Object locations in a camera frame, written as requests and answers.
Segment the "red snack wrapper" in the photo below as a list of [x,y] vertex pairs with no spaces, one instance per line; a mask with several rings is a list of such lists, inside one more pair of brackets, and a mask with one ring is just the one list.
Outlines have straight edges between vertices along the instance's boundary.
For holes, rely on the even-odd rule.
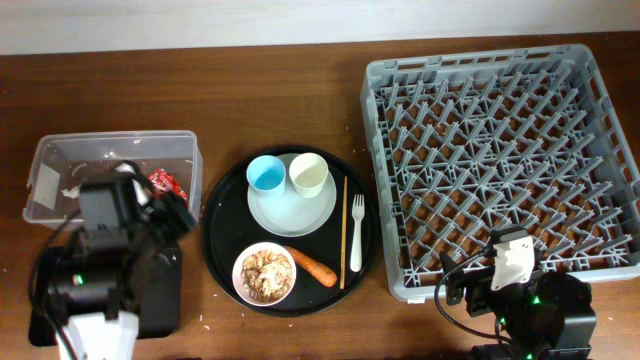
[[163,168],[157,168],[148,177],[153,184],[156,193],[173,192],[184,201],[188,200],[186,192],[182,189],[176,178]]

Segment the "blue cup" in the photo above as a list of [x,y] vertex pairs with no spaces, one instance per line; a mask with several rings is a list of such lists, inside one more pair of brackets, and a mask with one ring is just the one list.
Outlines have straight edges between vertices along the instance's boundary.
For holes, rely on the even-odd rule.
[[275,156],[254,158],[247,167],[246,178],[250,188],[261,197],[279,198],[285,192],[286,168]]

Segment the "pink bowl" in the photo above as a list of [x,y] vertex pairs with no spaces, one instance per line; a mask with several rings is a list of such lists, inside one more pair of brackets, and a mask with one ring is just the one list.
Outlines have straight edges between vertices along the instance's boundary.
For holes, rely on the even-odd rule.
[[294,284],[296,281],[296,277],[297,277],[297,270],[296,270],[296,264],[293,260],[293,258],[291,257],[291,255],[289,254],[289,252],[282,246],[275,244],[275,243],[270,243],[270,242],[260,242],[260,243],[256,243],[253,244],[251,246],[249,246],[248,248],[246,248],[244,251],[241,252],[241,254],[237,257],[236,262],[234,263],[233,266],[233,270],[232,270],[232,282],[234,285],[234,288],[236,290],[236,292],[238,293],[238,295],[247,303],[254,305],[254,306],[258,306],[258,307],[268,307],[268,306],[272,306],[275,305],[281,301],[283,301],[292,291],[293,287],[291,288],[291,290],[281,299],[274,301],[274,302],[269,302],[269,303],[260,303],[257,302],[253,299],[250,298],[249,296],[249,291],[243,287],[243,278],[241,276],[241,271],[242,271],[242,263],[243,261],[246,259],[247,256],[260,251],[260,250],[271,250],[277,253],[282,253],[284,254],[288,261],[291,263],[292,267],[293,267],[293,274],[294,274]]

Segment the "food scraps and rice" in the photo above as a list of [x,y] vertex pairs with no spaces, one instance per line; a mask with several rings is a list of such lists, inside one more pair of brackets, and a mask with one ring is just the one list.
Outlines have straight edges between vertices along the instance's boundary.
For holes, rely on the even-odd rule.
[[260,250],[242,263],[243,287],[251,299],[269,303],[283,298],[293,287],[293,267],[282,253]]

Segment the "orange carrot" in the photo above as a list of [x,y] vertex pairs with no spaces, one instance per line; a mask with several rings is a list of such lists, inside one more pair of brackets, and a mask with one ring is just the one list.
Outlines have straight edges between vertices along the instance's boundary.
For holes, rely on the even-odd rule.
[[292,247],[285,246],[285,249],[289,252],[297,265],[307,271],[323,286],[330,288],[337,283],[338,278],[336,273],[326,265],[308,257]]

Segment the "white cup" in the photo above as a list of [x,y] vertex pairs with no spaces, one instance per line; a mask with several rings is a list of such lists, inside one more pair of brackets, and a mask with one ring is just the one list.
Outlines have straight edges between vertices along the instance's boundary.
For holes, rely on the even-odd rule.
[[322,191],[328,174],[326,160],[316,153],[300,154],[289,165],[289,178],[303,198],[316,197]]

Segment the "white tissue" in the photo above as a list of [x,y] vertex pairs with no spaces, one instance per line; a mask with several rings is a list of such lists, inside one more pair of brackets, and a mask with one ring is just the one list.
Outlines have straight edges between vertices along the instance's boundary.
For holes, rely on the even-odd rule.
[[80,185],[72,187],[70,189],[63,189],[61,191],[62,195],[67,198],[76,199],[80,194]]

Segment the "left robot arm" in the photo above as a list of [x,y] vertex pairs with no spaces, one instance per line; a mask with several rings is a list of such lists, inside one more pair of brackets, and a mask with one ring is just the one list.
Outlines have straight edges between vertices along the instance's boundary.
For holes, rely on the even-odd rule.
[[179,240],[196,221],[180,196],[83,190],[84,218],[61,247],[39,255],[30,291],[63,359],[129,359],[142,338],[180,324]]

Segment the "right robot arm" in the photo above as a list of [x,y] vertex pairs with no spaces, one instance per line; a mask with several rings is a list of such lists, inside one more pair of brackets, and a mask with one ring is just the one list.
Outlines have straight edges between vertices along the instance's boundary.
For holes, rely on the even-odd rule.
[[[482,256],[477,253],[466,263]],[[585,360],[591,353],[590,340],[597,324],[591,306],[591,286],[565,273],[535,270],[525,283],[491,288],[493,268],[464,272],[466,263],[455,263],[440,255],[443,277],[434,295],[446,294],[449,306],[466,302],[471,317],[495,316],[493,331],[473,330],[453,319],[436,304],[451,324],[472,335],[488,339],[464,354],[464,359],[569,359]]]

